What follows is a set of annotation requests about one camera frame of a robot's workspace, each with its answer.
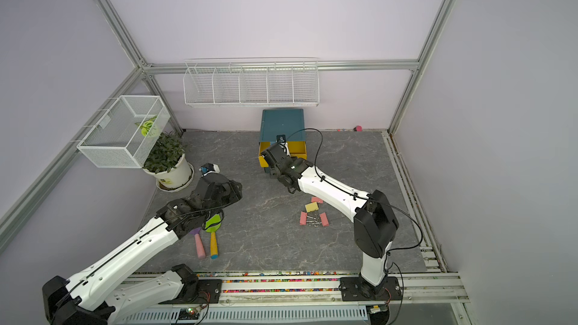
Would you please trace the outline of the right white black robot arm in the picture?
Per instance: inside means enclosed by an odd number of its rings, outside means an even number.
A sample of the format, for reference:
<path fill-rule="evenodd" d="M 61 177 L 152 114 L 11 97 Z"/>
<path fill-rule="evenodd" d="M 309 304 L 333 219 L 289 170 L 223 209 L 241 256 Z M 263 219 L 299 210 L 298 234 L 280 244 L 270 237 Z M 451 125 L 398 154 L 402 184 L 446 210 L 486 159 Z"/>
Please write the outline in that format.
<path fill-rule="evenodd" d="M 355 244 L 362 252 L 362 267 L 355 280 L 340 281 L 342 299 L 391 299 L 394 291 L 388 289 L 388 285 L 395 287 L 397 283 L 388 280 L 387 261 L 399 221 L 387 196 L 379 190 L 369 193 L 348 186 L 325 174 L 314 163 L 291 156 L 278 143 L 263 150 L 261 156 L 270 174 L 290 192 L 318 197 L 352 222 Z"/>

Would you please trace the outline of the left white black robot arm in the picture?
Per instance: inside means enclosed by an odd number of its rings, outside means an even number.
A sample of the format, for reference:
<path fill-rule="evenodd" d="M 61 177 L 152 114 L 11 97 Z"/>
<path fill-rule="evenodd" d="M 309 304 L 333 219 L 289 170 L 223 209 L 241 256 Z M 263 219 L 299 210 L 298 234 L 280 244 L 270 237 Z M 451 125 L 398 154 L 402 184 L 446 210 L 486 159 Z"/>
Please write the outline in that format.
<path fill-rule="evenodd" d="M 167 203 L 141 230 L 101 260 L 69 278 L 56 276 L 42 287 L 51 324 L 113 324 L 152 305 L 199 300 L 199 277 L 185 264 L 158 277 L 121 283 L 165 248 L 242 199 L 242 185 L 221 173 L 204 174 L 184 199 Z"/>

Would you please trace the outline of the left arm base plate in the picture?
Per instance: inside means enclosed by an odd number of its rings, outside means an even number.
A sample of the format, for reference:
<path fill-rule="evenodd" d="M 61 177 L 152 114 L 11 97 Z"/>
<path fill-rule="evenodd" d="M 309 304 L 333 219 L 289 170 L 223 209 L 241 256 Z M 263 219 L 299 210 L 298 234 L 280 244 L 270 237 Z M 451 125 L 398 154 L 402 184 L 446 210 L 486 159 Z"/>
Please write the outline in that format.
<path fill-rule="evenodd" d="M 181 303 L 216 304 L 221 297 L 223 282 L 216 278 L 200 278 L 185 283 L 178 300 Z"/>

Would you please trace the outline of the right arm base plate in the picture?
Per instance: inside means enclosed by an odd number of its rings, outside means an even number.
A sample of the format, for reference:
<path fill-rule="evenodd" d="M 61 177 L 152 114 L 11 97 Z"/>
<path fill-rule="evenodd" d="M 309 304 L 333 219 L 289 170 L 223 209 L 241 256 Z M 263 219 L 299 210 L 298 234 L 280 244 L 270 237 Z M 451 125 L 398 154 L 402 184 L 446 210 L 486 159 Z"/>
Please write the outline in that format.
<path fill-rule="evenodd" d="M 389 276 L 385 276 L 378 285 L 370 284 L 361 276 L 343 277 L 338 289 L 344 302 L 391 302 L 403 297 L 399 281 Z"/>

